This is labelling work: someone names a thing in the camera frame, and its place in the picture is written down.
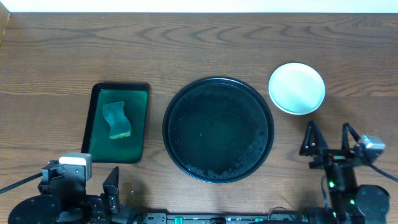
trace black round tray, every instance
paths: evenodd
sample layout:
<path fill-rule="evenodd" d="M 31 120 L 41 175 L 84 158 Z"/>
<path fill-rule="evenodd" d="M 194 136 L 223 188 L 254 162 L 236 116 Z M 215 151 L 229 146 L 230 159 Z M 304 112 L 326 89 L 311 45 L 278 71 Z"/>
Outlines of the black round tray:
<path fill-rule="evenodd" d="M 248 84 L 212 77 L 193 82 L 170 102 L 163 140 L 174 163 L 211 183 L 247 177 L 267 158 L 274 122 L 262 96 Z"/>

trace wire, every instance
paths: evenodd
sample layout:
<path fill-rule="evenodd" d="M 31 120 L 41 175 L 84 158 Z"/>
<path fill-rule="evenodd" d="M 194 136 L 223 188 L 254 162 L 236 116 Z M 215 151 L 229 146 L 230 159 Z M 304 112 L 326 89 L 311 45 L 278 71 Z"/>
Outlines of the wire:
<path fill-rule="evenodd" d="M 395 182 L 398 182 L 398 178 L 394 177 L 393 175 L 390 175 L 386 172 L 384 172 L 383 170 L 380 170 L 379 168 L 377 168 L 376 166 L 374 166 L 373 164 L 369 163 L 368 166 L 372 169 L 374 169 L 374 171 L 378 172 L 379 174 L 383 175 L 384 177 L 387 177 Z"/>
<path fill-rule="evenodd" d="M 326 191 L 323 188 L 323 181 L 325 180 L 326 176 L 324 175 L 321 179 L 321 189 L 322 189 L 322 195 L 323 195 L 323 204 L 325 205 L 325 209 L 328 208 L 328 196 L 326 196 Z"/>
<path fill-rule="evenodd" d="M 282 206 L 276 206 L 275 208 L 273 208 L 273 209 L 268 213 L 268 215 L 267 215 L 267 219 L 268 219 L 268 220 L 271 220 L 270 218 L 271 218 L 272 212 L 274 212 L 274 210 L 277 209 L 277 208 L 283 208 L 284 210 L 287 211 L 287 209 L 284 208 L 284 207 L 282 207 Z M 290 216 L 290 218 L 291 218 L 293 221 L 295 220 L 295 218 L 293 218 L 293 216 L 292 216 L 291 214 L 288 214 L 288 215 Z"/>
<path fill-rule="evenodd" d="M 29 181 L 34 180 L 34 179 L 36 179 L 36 178 L 39 178 L 39 177 L 41 177 L 41 176 L 43 176 L 43 174 L 42 174 L 42 173 L 38 173 L 38 174 L 35 174 L 35 175 L 33 175 L 33 176 L 30 176 L 30 177 L 28 177 L 28 178 L 26 178 L 26 179 L 20 180 L 20 181 L 16 182 L 15 184 L 11 184 L 10 186 L 1 189 L 1 190 L 0 190 L 0 194 L 3 194 L 3 193 L 5 193 L 5 192 L 7 192 L 7 191 L 9 191 L 9 190 L 12 190 L 12 189 L 18 187 L 18 186 L 21 186 L 22 184 L 26 184 L 26 183 L 28 183 Z"/>

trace round white plate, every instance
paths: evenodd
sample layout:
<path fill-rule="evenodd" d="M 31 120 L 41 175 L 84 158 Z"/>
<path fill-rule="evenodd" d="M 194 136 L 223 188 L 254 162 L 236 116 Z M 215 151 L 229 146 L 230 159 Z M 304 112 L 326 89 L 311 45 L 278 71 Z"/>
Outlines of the round white plate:
<path fill-rule="evenodd" d="M 315 111 L 325 97 L 325 84 L 317 71 L 302 63 L 282 65 L 271 76 L 269 96 L 282 111 L 303 115 Z"/>

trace wooden table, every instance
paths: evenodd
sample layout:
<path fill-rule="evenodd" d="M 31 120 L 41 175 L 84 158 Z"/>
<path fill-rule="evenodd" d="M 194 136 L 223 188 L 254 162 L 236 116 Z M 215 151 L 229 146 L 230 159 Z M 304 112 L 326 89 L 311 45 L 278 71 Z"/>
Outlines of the wooden table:
<path fill-rule="evenodd" d="M 18 14 L 0 47 L 0 187 L 40 172 L 50 159 L 80 152 L 91 88 L 98 82 L 148 82 L 150 106 L 140 163 L 94 164 L 88 194 L 100 194 L 121 168 L 122 203 L 170 212 L 269 212 L 322 205 L 322 170 L 299 156 L 306 123 L 315 119 L 329 145 L 341 125 L 387 144 L 375 163 L 398 174 L 398 15 L 396 14 Z M 320 72 L 326 98 L 315 113 L 292 116 L 268 95 L 272 72 L 302 62 Z M 274 146 L 251 176 L 232 184 L 195 180 L 171 160 L 162 120 L 172 97 L 203 77 L 229 76 L 252 85 L 275 122 Z M 397 184 L 368 167 L 358 184 L 391 195 L 389 223 L 398 223 Z M 0 195 L 0 222 L 38 195 L 32 181 Z"/>

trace sponge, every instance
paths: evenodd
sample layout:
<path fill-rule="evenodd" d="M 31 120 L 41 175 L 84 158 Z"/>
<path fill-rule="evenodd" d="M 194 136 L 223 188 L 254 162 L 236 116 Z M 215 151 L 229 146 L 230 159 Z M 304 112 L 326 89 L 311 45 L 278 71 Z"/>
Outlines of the sponge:
<path fill-rule="evenodd" d="M 124 114 L 124 102 L 108 103 L 103 106 L 105 120 L 111 126 L 110 139 L 118 139 L 131 135 L 131 124 Z"/>

